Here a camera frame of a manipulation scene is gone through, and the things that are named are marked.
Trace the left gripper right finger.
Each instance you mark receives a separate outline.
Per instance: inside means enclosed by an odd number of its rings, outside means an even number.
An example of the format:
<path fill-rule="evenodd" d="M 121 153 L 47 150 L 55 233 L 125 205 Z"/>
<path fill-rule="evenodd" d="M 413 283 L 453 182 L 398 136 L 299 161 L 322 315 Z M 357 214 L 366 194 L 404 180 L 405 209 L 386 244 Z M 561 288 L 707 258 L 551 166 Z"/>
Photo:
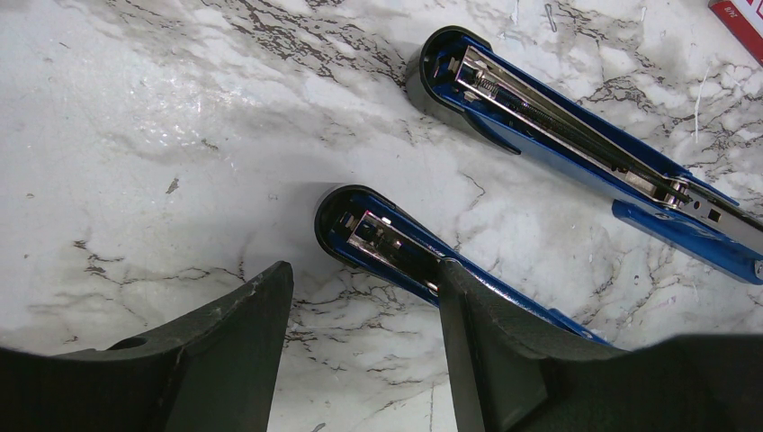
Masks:
<path fill-rule="evenodd" d="M 762 428 L 759 335 L 680 335 L 626 351 L 536 317 L 453 261 L 439 275 L 461 431 Z"/>

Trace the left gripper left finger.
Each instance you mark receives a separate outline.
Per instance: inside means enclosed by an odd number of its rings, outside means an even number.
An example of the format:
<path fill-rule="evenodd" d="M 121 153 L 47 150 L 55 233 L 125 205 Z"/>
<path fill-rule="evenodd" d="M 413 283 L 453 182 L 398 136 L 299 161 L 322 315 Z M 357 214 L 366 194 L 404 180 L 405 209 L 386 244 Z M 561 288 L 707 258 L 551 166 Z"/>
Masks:
<path fill-rule="evenodd" d="M 4 431 L 264 431 L 292 305 L 279 261 L 105 350 L 1 351 Z"/>

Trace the blue stapler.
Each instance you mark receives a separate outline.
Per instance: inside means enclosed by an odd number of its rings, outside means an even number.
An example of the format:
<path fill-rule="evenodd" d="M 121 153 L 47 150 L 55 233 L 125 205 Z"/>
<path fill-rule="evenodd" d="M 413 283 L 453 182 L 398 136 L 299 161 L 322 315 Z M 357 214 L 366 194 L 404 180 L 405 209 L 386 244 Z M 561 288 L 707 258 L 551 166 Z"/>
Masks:
<path fill-rule="evenodd" d="M 428 114 L 513 155 L 525 155 L 612 202 L 614 216 L 750 284 L 762 282 L 762 223 L 731 197 L 655 148 L 556 92 L 460 26 L 433 32 L 405 69 L 408 99 Z M 320 247 L 352 268 L 439 302 L 438 265 L 453 260 L 506 301 L 558 329 L 593 334 L 447 246 L 372 188 L 329 191 L 316 210 Z"/>

